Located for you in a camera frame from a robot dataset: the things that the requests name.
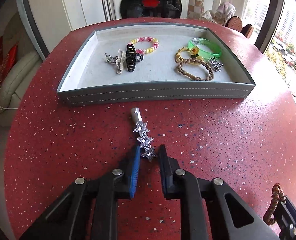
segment red table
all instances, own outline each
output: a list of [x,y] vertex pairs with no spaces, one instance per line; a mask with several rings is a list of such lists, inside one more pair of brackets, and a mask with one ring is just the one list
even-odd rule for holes
[[[257,85],[245,100],[143,101],[70,108],[56,95],[65,70],[94,29],[117,22],[70,32],[33,78],[9,134],[5,195],[15,236],[19,238],[77,177],[95,179],[117,167],[135,143],[129,116],[136,106],[148,121],[153,145],[165,144],[168,155],[177,158],[184,169],[203,179],[221,177],[260,216],[276,182],[296,205],[296,105],[269,61],[242,34],[219,25],[160,18],[119,21],[128,22],[209,27]],[[180,239],[179,201],[163,198],[157,160],[142,160],[134,200],[119,201],[118,230],[119,240]]]

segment silver bolt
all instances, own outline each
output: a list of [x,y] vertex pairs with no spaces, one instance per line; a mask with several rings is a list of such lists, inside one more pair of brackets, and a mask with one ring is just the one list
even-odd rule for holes
[[218,186],[224,184],[224,181],[221,178],[214,178],[214,183]]
[[114,169],[114,170],[112,171],[112,174],[113,174],[113,175],[116,175],[116,176],[121,175],[121,174],[122,174],[122,170],[121,170],[121,169]]
[[77,179],[75,180],[75,183],[76,183],[77,185],[84,184],[84,183],[85,183],[85,179],[84,179],[84,178],[77,178]]
[[183,169],[177,169],[177,170],[175,171],[175,173],[176,173],[177,175],[179,175],[179,176],[183,176],[183,175],[186,174],[186,171],[183,170]]

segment checkered cloth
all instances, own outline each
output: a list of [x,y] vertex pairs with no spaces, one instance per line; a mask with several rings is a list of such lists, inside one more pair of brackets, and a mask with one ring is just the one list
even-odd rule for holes
[[189,0],[188,19],[198,20],[204,12],[204,0]]

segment tray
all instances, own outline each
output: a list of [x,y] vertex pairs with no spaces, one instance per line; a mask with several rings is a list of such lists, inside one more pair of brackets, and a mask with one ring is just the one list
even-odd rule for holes
[[[133,72],[127,67],[118,75],[117,66],[105,62],[104,53],[117,55],[128,42],[151,36],[159,40],[158,48],[144,55]],[[214,72],[212,81],[192,81],[177,71],[176,52],[194,37],[206,38],[222,49],[220,62],[224,67]],[[136,49],[149,48],[151,43],[139,42]],[[203,66],[186,64],[189,73],[205,78]],[[208,28],[172,23],[140,23],[116,25],[94,31],[80,47],[68,66],[58,96],[71,106],[117,103],[141,100],[184,98],[246,98],[255,82],[233,52]]]

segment green bracelet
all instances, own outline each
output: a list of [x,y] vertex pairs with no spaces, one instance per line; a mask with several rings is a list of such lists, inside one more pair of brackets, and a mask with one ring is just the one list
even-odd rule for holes
[[195,47],[195,46],[198,47],[198,45],[205,45],[213,51],[213,53],[210,53],[210,52],[204,51],[199,48],[199,53],[198,53],[199,56],[202,56],[205,59],[210,59],[210,58],[219,59],[220,58],[220,56],[221,56],[220,47],[217,44],[215,44],[209,40],[203,39],[203,38],[191,39],[188,42],[188,49],[192,49],[192,47]]

